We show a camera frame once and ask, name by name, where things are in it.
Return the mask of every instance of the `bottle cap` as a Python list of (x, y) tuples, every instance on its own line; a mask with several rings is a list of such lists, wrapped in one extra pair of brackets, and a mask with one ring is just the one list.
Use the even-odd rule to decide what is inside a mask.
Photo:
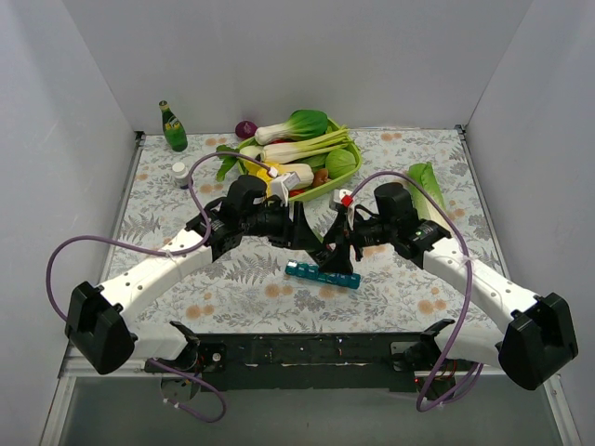
[(171, 170), (176, 175), (182, 175), (182, 174), (184, 174), (186, 172), (186, 164), (184, 164), (184, 163), (174, 163), (171, 166)]

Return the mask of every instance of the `red onion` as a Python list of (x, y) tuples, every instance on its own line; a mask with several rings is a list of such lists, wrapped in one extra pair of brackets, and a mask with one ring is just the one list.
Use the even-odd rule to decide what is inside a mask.
[(257, 128), (257, 125), (250, 121), (242, 121), (235, 127), (235, 134), (240, 139), (248, 139), (254, 136)]

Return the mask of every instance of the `wall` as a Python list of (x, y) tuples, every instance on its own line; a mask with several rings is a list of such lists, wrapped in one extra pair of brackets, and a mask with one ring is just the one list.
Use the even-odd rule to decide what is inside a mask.
[[(46, 298), (47, 258), (108, 234), (134, 134), (60, 0), (0, 2), (0, 444), (39, 441), (66, 338)], [(59, 258), (54, 284), (95, 281), (105, 249)]]
[(135, 129), (464, 124), (531, 0), (64, 0)]
[(595, 444), (595, 5), (535, 0), (469, 124), (470, 150), (513, 278), (571, 305), (579, 356), (562, 383)]

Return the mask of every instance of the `green bowl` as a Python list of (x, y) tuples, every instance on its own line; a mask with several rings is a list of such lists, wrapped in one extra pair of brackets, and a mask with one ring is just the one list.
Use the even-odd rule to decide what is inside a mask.
[[(332, 131), (336, 131), (339, 129), (338, 124), (330, 118), (328, 120), (328, 126), (331, 128)], [(353, 139), (351, 139), (349, 137), (349, 135), (348, 135), (348, 139), (349, 139), (348, 145), (345, 148), (345, 150), (353, 153), (353, 156), (355, 157), (355, 167), (352, 170), (350, 170), (347, 174), (341, 175), (339, 178), (331, 179), (327, 183), (324, 183), (322, 186), (319, 186), (317, 188), (308, 189), (305, 192), (300, 193), (299, 195), (290, 198), (289, 199), (290, 202), (294, 202), (294, 201), (308, 202), (310, 200), (320, 197), (321, 195), (326, 194), (327, 192), (330, 192), (331, 190), (338, 189), (343, 184), (345, 184), (351, 177), (353, 177), (355, 172), (360, 170), (360, 167), (362, 167), (362, 154), (360, 153), (360, 150), (357, 148), (357, 146), (353, 142)], [(242, 149), (244, 147), (254, 146), (254, 145), (257, 145), (254, 138), (249, 138), (246, 141), (242, 142), (242, 144), (240, 144), (238, 146), (238, 148)], [(240, 172), (242, 172), (243, 174), (248, 173), (245, 170), (245, 167), (242, 164), (242, 162), (237, 163), (237, 166), (239, 167)]]

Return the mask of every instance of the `white container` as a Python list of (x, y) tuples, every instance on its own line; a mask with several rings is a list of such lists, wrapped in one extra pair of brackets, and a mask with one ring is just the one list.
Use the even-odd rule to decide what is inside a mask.
[(176, 186), (181, 189), (188, 188), (188, 167), (184, 163), (174, 163), (171, 166), (171, 171), (174, 177)]

